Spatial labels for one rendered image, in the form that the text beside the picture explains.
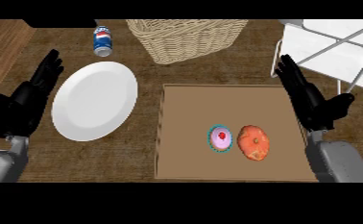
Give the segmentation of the white oval plate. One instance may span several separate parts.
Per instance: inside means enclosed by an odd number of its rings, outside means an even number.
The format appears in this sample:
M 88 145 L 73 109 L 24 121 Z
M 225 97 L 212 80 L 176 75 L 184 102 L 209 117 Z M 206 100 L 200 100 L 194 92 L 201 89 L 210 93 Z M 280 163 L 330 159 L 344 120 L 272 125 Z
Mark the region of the white oval plate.
M 85 66 L 55 95 L 52 118 L 58 132 L 74 141 L 108 136 L 128 121 L 138 100 L 138 81 L 119 62 Z

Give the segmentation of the pink cupcake with teal wrapper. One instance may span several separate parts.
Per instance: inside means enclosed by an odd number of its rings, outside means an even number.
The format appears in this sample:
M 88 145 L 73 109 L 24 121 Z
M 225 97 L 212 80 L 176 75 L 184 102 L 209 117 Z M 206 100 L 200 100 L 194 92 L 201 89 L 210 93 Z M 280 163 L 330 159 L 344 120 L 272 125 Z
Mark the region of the pink cupcake with teal wrapper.
M 207 132 L 207 143 L 216 153 L 228 153 L 234 147 L 234 134 L 231 129 L 216 124 Z

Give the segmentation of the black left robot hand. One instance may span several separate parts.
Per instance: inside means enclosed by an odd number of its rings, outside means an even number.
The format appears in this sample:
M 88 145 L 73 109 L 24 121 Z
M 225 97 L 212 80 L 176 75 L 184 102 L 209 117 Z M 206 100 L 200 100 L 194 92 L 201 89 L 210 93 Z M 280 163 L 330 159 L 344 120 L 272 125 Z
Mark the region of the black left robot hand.
M 14 94 L 0 93 L 0 137 L 30 137 L 38 130 L 49 96 L 64 71 L 60 52 L 54 49 L 39 64 L 35 75 Z

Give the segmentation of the black appliance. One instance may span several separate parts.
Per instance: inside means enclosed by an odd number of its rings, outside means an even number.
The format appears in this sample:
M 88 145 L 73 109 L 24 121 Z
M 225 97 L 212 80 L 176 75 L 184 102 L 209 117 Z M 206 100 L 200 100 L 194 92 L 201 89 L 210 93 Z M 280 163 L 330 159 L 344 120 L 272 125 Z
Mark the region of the black appliance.
M 97 22 L 94 19 L 82 19 L 82 20 L 26 19 L 24 22 L 33 28 L 95 28 L 97 27 Z

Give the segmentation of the orange round fruit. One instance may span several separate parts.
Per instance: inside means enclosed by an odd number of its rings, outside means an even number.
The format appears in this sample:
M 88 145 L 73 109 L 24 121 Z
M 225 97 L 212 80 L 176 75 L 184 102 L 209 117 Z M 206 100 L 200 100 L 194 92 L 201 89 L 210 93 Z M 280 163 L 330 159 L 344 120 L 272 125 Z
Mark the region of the orange round fruit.
M 254 125 L 241 128 L 237 145 L 252 161 L 262 161 L 271 152 L 271 139 L 265 130 Z

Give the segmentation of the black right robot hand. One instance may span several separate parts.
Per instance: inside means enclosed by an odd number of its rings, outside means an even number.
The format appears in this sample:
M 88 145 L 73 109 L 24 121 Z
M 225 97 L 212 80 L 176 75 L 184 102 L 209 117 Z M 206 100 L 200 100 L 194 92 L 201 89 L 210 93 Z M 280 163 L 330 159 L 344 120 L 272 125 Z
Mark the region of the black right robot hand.
M 347 116 L 355 95 L 343 93 L 327 100 L 316 85 L 308 81 L 290 55 L 281 56 L 275 73 L 288 92 L 294 111 L 305 128 L 311 132 L 334 130 L 334 121 Z

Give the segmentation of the wicker basket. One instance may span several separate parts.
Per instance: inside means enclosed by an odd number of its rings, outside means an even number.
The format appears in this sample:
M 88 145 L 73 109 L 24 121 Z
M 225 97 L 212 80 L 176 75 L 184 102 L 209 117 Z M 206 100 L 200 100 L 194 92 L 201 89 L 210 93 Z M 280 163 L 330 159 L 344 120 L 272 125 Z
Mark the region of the wicker basket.
M 129 19 L 129 29 L 154 62 L 172 64 L 228 47 L 249 24 L 247 19 Z

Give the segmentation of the blue soda can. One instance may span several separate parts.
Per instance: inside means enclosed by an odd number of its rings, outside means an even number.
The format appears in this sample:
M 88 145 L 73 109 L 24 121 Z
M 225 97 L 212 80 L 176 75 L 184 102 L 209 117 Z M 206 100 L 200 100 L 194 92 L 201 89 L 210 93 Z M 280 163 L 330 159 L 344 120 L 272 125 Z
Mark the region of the blue soda can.
M 113 36 L 105 26 L 98 26 L 94 31 L 94 53 L 100 57 L 108 57 L 113 54 Z

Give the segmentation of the brown flat tray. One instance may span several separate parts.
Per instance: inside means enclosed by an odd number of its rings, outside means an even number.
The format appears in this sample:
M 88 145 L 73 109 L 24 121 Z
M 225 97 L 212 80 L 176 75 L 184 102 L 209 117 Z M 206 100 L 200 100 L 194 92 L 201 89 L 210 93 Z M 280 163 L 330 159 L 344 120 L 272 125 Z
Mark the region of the brown flat tray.
M 271 152 L 253 161 L 241 129 L 268 134 Z M 306 136 L 281 86 L 164 85 L 156 177 L 175 180 L 313 182 Z

